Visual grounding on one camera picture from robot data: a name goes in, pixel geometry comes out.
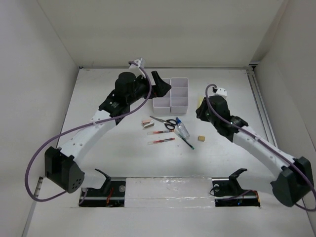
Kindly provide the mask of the yellow highlighter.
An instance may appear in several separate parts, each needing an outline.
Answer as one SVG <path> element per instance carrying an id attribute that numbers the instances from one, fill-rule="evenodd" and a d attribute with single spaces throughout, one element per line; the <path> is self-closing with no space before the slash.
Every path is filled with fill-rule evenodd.
<path id="1" fill-rule="evenodd" d="M 198 106 L 197 107 L 200 107 L 201 106 L 201 104 L 202 104 L 202 102 L 203 102 L 203 99 L 204 99 L 204 97 L 199 97 L 199 99 L 198 99 Z"/>

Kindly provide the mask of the clear bottle blue cap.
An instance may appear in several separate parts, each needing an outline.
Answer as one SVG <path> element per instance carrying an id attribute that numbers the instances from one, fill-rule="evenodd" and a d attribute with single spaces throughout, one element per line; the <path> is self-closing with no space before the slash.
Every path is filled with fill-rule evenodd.
<path id="1" fill-rule="evenodd" d="M 177 125 L 179 133 L 182 135 L 182 137 L 184 137 L 185 139 L 189 139 L 190 134 L 187 131 L 187 129 L 184 126 L 184 124 L 181 122 L 181 120 L 178 117 L 176 117 L 176 125 Z"/>

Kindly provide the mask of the green gel pen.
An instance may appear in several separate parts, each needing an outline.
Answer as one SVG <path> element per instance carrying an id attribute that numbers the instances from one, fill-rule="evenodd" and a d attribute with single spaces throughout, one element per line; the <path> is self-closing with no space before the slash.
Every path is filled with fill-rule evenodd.
<path id="1" fill-rule="evenodd" d="M 174 133 L 182 140 L 184 141 L 192 150 L 194 150 L 194 146 L 191 145 L 178 131 L 174 131 Z"/>

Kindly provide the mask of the red gel pen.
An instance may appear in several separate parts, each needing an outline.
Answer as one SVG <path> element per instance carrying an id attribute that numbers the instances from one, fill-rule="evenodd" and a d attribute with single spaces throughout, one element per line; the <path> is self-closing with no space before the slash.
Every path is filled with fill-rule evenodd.
<path id="1" fill-rule="evenodd" d="M 167 139 L 162 139 L 162 140 L 155 140 L 155 141 L 151 141 L 148 142 L 148 145 L 155 145 L 155 144 L 159 144 L 159 143 L 164 143 L 164 142 L 169 142 L 169 141 L 174 141 L 175 138 L 167 138 Z"/>
<path id="2" fill-rule="evenodd" d="M 171 132 L 174 132 L 174 130 L 150 131 L 150 132 L 147 132 L 147 135 L 157 135 L 157 134 L 164 134 L 164 133 L 171 133 Z"/>

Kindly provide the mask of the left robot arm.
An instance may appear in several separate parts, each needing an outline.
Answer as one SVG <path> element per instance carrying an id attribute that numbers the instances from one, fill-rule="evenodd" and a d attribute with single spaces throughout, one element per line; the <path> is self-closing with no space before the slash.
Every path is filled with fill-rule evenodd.
<path id="1" fill-rule="evenodd" d="M 69 194 L 79 188 L 92 188 L 100 196 L 110 191 L 110 176 L 99 169 L 91 173 L 83 172 L 80 164 L 98 140 L 130 112 L 131 104 L 141 98 L 163 97 L 168 93 L 171 85 L 162 80 L 158 72 L 152 71 L 151 74 L 155 82 L 153 86 L 143 76 L 136 76 L 132 72 L 120 73 L 114 90 L 91 118 L 92 125 L 80 129 L 61 147 L 46 150 L 45 175 L 50 181 Z"/>

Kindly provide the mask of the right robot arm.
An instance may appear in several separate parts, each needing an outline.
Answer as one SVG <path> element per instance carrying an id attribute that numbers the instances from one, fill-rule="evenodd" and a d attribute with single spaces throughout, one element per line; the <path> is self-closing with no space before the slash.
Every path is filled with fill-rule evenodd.
<path id="1" fill-rule="evenodd" d="M 242 179 L 241 168 L 229 176 L 228 188 L 238 195 L 244 190 L 258 190 L 273 195 L 280 203 L 292 207 L 308 193 L 315 193 L 311 163 L 295 158 L 267 142 L 248 123 L 230 114 L 227 101 L 219 95 L 204 97 L 196 110 L 197 118 L 211 123 L 217 132 L 258 159 L 272 177 Z"/>

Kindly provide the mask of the left white compartment organizer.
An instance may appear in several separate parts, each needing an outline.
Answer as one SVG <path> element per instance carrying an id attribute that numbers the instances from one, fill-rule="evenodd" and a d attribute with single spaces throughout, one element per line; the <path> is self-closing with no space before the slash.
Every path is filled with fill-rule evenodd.
<path id="1" fill-rule="evenodd" d="M 153 99 L 153 111 L 156 115 L 167 115 L 171 109 L 171 90 L 169 90 L 163 97 Z"/>

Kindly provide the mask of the white compartment organizer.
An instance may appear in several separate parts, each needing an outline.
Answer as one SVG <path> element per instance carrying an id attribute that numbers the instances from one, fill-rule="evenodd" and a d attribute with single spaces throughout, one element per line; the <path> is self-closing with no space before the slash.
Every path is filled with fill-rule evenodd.
<path id="1" fill-rule="evenodd" d="M 188 78 L 171 78 L 170 112 L 172 114 L 185 114 L 189 105 Z"/>
<path id="2" fill-rule="evenodd" d="M 167 115 L 171 109 L 171 90 L 169 90 L 163 97 L 153 99 L 153 111 L 156 115 Z"/>

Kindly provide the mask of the right white compartment organizer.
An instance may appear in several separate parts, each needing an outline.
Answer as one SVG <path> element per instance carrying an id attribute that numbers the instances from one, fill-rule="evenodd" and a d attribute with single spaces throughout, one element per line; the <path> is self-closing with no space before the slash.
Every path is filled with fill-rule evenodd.
<path id="1" fill-rule="evenodd" d="M 171 78 L 170 112 L 172 114 L 185 114 L 189 105 L 188 78 Z"/>

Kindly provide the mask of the black handled scissors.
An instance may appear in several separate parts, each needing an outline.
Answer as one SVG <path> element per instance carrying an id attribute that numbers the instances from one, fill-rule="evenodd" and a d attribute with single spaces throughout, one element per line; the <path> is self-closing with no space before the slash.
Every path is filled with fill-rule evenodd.
<path id="1" fill-rule="evenodd" d="M 164 126 L 168 129 L 168 130 L 174 130 L 176 125 L 177 125 L 177 121 L 174 119 L 167 119 L 167 120 L 163 120 L 161 118 L 156 118 L 154 116 L 150 116 L 150 118 L 159 121 L 161 123 L 164 124 Z"/>

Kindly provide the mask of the aluminium frame rail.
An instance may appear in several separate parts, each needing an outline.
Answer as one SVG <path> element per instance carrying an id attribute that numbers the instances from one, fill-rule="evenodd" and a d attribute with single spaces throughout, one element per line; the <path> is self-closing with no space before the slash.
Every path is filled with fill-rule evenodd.
<path id="1" fill-rule="evenodd" d="M 267 109 L 264 104 L 263 97 L 261 95 L 261 91 L 259 88 L 259 84 L 256 79 L 255 71 L 254 69 L 257 67 L 258 63 L 250 63 L 246 68 L 246 74 L 250 83 L 250 87 L 253 93 L 253 97 L 256 103 L 256 107 L 259 113 L 259 117 L 261 120 L 261 123 L 264 128 L 265 136 L 267 138 L 267 141 L 272 143 L 274 146 L 277 147 L 277 141 L 276 137 L 274 135 L 272 125 L 267 113 Z"/>

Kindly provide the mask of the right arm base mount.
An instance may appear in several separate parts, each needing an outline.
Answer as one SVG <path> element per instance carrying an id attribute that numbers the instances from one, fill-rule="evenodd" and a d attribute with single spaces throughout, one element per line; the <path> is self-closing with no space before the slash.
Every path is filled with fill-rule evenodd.
<path id="1" fill-rule="evenodd" d="M 215 199 L 216 207 L 260 207 L 258 192 L 241 188 L 237 178 L 247 169 L 240 168 L 228 178 L 212 178 L 209 194 Z"/>

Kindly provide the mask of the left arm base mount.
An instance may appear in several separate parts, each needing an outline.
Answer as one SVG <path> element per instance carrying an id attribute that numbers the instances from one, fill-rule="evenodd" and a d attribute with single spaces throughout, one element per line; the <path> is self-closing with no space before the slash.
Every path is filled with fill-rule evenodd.
<path id="1" fill-rule="evenodd" d="M 80 207 L 124 207 L 126 178 L 112 178 L 99 169 L 87 177 L 92 186 L 81 189 Z"/>

